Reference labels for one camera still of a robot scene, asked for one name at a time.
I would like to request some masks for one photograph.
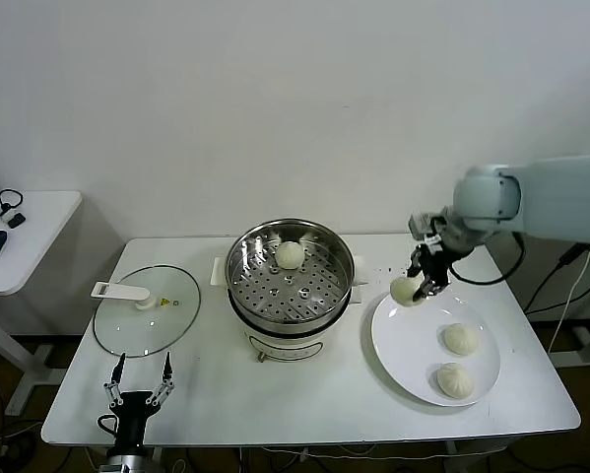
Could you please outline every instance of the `glass lid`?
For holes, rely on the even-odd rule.
[[[174,266],[150,266],[125,276],[118,284],[146,288],[155,303],[139,308],[134,301],[104,299],[94,317],[99,344],[114,355],[147,357],[178,340],[194,322],[200,290],[188,272]]]

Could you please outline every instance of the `stainless steel pot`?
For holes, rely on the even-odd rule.
[[[298,242],[305,259],[280,268],[275,252]],[[354,259],[331,230],[299,219],[266,222],[237,239],[226,261],[229,298],[242,319],[268,335],[298,338],[334,323],[349,302]]]

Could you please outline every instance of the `white table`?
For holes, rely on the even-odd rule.
[[[349,306],[331,346],[318,357],[291,364],[257,363],[224,289],[210,286],[214,258],[227,253],[233,238],[134,239],[126,245],[113,281],[146,265],[177,265],[196,278],[203,297],[194,325],[169,349],[176,388],[149,420],[145,444],[475,439],[579,426],[577,410],[505,284],[478,288],[453,283],[457,294],[483,315],[500,347],[501,375],[491,393],[468,408],[444,408],[404,391],[376,359],[368,330],[375,306],[406,268],[415,243],[409,235],[345,236],[345,241],[365,261],[369,284],[361,286],[362,304]],[[499,276],[484,248],[459,262],[458,270],[475,279]],[[165,351],[127,360],[122,390],[154,388],[164,357]],[[96,419],[109,412],[102,384],[116,363],[97,344],[90,324],[42,427],[45,441],[112,443]]]
[[[24,202],[17,210],[26,221],[11,230],[0,219],[0,230],[8,231],[0,253],[0,296],[12,295],[23,287],[82,200],[80,192],[75,191],[23,194]],[[10,195],[4,195],[4,200],[9,199]],[[50,350],[51,346],[41,345],[32,355],[0,327],[0,355],[24,372],[6,415],[20,415],[35,386],[60,384],[65,370],[51,370],[44,365]]]

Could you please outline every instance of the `steamed bun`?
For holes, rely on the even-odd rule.
[[[479,348],[479,333],[464,323],[453,323],[444,330],[443,341],[457,355],[472,355]]]
[[[285,241],[275,252],[275,260],[282,269],[296,269],[305,259],[303,247],[294,241]]]
[[[448,396],[465,399],[474,392],[472,376],[458,363],[446,363],[436,372],[436,382]]]
[[[421,304],[424,299],[413,301],[413,294],[420,288],[421,281],[418,278],[397,278],[391,283],[391,297],[404,307],[412,307]]]

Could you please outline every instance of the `lid handle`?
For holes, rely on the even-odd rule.
[[[121,301],[134,301],[135,307],[146,310],[155,306],[157,300],[146,288],[138,286],[126,286],[123,284],[112,284],[97,281],[91,291],[94,299],[116,299]]]

